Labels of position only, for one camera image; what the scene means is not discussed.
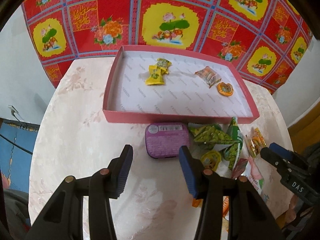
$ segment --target clear candy wrapper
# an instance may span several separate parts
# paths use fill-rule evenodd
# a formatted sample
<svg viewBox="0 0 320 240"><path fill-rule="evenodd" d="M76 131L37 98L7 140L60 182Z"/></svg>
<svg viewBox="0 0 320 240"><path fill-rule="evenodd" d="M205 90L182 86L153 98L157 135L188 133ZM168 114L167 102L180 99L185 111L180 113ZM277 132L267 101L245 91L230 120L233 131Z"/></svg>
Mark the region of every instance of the clear candy wrapper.
<svg viewBox="0 0 320 240"><path fill-rule="evenodd" d="M201 77L208 84L209 88L221 81L221 77L209 66L197 71L195 75Z"/></svg>
<svg viewBox="0 0 320 240"><path fill-rule="evenodd" d="M261 149L266 147L266 142L259 128L254 129L254 133L250 138L247 135L245 136L245 143L252 158L255 158Z"/></svg>

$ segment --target floral tablecloth pattern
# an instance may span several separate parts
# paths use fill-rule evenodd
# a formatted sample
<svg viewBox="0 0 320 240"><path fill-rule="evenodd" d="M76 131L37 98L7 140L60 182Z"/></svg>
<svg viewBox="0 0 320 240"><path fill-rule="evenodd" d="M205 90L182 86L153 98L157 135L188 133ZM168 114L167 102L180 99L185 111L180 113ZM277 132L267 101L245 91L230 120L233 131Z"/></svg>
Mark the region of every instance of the floral tablecloth pattern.
<svg viewBox="0 0 320 240"><path fill-rule="evenodd" d="M54 87L74 59L143 44L222 58L274 93L312 38L288 0L25 0L22 8Z"/></svg>

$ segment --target white wall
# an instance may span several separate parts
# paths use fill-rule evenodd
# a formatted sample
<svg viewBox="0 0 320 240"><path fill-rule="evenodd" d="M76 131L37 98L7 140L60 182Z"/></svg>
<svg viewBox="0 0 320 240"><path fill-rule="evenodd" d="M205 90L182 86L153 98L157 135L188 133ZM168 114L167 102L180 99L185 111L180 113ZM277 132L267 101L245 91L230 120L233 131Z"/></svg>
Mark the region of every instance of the white wall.
<svg viewBox="0 0 320 240"><path fill-rule="evenodd" d="M13 105L25 122L40 124L54 90L19 7L0 32L0 117L14 120Z"/></svg>
<svg viewBox="0 0 320 240"><path fill-rule="evenodd" d="M320 97L320 41L310 47L287 82L274 94L287 127L296 123Z"/></svg>

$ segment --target green candy wrapper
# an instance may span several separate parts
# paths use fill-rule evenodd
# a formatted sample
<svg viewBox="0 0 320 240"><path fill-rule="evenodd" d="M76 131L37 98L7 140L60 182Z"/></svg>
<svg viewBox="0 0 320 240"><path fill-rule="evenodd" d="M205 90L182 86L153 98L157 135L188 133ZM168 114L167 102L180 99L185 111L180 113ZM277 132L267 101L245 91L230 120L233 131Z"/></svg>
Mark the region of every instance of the green candy wrapper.
<svg viewBox="0 0 320 240"><path fill-rule="evenodd" d="M227 130L227 135L229 135L235 143L224 149L222 151L222 156L225 160L229 162L229 169L232 170L236 160L239 158L242 145L243 145L243 135L237 124L237 117L233 117Z"/></svg>
<svg viewBox="0 0 320 240"><path fill-rule="evenodd" d="M194 131L196 136L194 142L204 144L234 144L235 141L222 131L217 124L204 125L201 129Z"/></svg>

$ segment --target blue gripper pad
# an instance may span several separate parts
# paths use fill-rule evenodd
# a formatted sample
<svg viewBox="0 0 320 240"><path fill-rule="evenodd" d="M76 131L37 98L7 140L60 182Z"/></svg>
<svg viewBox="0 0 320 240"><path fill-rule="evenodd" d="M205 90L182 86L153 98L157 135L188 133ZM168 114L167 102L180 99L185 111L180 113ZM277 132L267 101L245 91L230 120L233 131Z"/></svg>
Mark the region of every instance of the blue gripper pad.
<svg viewBox="0 0 320 240"><path fill-rule="evenodd" d="M280 145L271 143L269 149L278 154L281 158L286 159L289 162L292 161L292 153Z"/></svg>
<svg viewBox="0 0 320 240"><path fill-rule="evenodd" d="M118 196L124 191L125 183L127 182L128 174L131 168L133 159L133 148L131 145L125 145L119 158L116 158L117 163L112 171L112 176L116 178L116 192Z"/></svg>
<svg viewBox="0 0 320 240"><path fill-rule="evenodd" d="M179 162L189 193L194 198L198 198L201 172L204 169L201 161L191 156L187 146L181 146L179 149Z"/></svg>

